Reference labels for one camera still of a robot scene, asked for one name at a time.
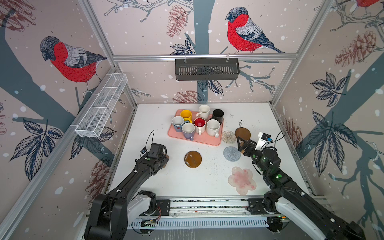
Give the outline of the blue grey woven coaster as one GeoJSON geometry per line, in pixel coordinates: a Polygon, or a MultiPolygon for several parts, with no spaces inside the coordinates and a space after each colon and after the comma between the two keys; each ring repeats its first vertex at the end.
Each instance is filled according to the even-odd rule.
{"type": "Polygon", "coordinates": [[[223,151],[223,156],[229,162],[236,162],[240,159],[241,153],[235,147],[226,147],[223,151]]]}

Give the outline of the pink flower shaped coaster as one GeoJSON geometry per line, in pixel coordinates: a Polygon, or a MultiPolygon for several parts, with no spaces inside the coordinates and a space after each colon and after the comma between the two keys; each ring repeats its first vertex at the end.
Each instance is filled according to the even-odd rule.
{"type": "Polygon", "coordinates": [[[254,191],[257,188],[256,182],[253,180],[253,173],[250,169],[241,169],[233,167],[232,174],[228,178],[230,186],[236,188],[239,195],[245,196],[248,191],[254,191]]]}

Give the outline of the glossy brown round coaster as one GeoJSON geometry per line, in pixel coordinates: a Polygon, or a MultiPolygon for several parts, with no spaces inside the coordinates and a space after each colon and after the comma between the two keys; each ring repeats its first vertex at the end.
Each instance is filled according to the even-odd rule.
{"type": "Polygon", "coordinates": [[[189,151],[185,155],[184,162],[187,167],[194,169],[199,167],[202,163],[202,156],[197,151],[189,151]]]}

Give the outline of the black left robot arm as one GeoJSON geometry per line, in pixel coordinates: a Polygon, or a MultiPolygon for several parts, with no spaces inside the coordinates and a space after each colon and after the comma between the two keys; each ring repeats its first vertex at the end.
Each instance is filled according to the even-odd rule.
{"type": "Polygon", "coordinates": [[[168,161],[166,146],[152,143],[116,188],[93,200],[84,239],[122,240],[133,220],[145,212],[152,214],[156,210],[156,194],[139,188],[168,161]]]}

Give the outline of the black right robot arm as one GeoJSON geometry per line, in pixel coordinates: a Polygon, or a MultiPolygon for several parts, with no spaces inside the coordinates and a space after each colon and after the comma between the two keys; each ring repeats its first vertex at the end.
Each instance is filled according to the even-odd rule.
{"type": "Polygon", "coordinates": [[[355,222],[346,222],[314,200],[280,168],[275,147],[257,148],[257,143],[237,137],[238,150],[252,159],[269,191],[262,199],[249,199],[252,215],[281,214],[314,240],[364,240],[365,233],[355,222]]]}

